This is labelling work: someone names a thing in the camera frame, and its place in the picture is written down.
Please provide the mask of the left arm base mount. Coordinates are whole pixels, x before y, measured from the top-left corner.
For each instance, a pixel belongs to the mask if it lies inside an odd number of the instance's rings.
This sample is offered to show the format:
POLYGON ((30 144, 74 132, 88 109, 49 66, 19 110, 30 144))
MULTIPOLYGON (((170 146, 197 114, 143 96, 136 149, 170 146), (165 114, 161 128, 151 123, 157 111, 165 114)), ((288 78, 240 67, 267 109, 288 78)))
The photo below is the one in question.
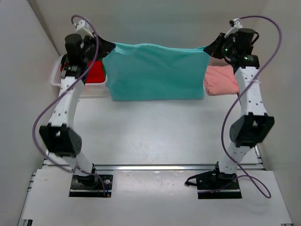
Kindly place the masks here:
POLYGON ((102 179, 103 184, 98 177, 73 174, 69 197, 111 198, 113 175, 105 173, 98 174, 98 176, 102 179))

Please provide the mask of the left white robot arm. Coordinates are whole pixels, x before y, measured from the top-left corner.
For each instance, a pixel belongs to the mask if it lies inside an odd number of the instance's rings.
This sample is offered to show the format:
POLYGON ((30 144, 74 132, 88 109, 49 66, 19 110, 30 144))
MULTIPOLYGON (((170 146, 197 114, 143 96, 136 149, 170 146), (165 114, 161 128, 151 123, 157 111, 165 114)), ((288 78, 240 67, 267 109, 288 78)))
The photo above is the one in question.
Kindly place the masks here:
POLYGON ((67 53, 61 61, 61 98, 47 125, 39 128, 47 150, 64 159, 75 174, 82 176, 81 180, 87 187, 97 185, 98 175, 93 172, 93 164, 81 152, 82 139, 73 129, 74 115, 93 59, 105 58, 115 47, 114 43, 99 36, 81 37, 73 33, 65 37, 67 53))

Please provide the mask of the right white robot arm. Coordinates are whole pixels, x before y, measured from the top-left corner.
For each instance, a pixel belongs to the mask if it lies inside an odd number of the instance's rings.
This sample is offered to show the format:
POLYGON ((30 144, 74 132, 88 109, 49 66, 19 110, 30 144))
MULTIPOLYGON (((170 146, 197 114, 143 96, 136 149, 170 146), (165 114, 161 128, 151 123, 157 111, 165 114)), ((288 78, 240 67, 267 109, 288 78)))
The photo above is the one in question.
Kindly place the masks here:
POLYGON ((231 28, 220 33, 217 39, 204 48, 204 51, 217 59, 224 59, 233 68, 239 88, 241 116, 230 127, 231 144, 228 153, 217 162, 219 172, 211 176, 215 188, 223 188, 228 178, 234 176, 238 164, 244 156, 261 143, 275 123, 269 116, 261 97, 257 73, 260 70, 259 59, 252 54, 253 44, 259 34, 249 28, 231 28))

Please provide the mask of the teal t shirt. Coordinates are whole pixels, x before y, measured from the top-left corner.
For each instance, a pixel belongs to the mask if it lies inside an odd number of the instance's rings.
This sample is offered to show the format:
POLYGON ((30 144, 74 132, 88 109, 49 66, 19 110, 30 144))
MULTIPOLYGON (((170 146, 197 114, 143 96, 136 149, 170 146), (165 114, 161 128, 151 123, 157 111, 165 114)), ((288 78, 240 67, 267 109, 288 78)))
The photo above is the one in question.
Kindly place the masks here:
POLYGON ((116 43, 103 59, 114 101, 203 99, 209 63, 204 47, 116 43))

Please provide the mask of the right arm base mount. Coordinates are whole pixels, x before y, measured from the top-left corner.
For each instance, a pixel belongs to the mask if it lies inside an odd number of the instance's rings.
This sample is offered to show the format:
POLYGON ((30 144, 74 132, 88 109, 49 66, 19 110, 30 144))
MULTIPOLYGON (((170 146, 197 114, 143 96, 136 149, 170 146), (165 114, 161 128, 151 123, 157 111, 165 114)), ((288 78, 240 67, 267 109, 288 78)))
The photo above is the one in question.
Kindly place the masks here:
POLYGON ((220 171, 216 163, 212 171, 189 177, 185 186, 195 186, 199 199, 241 199, 242 194, 237 174, 226 174, 220 171))

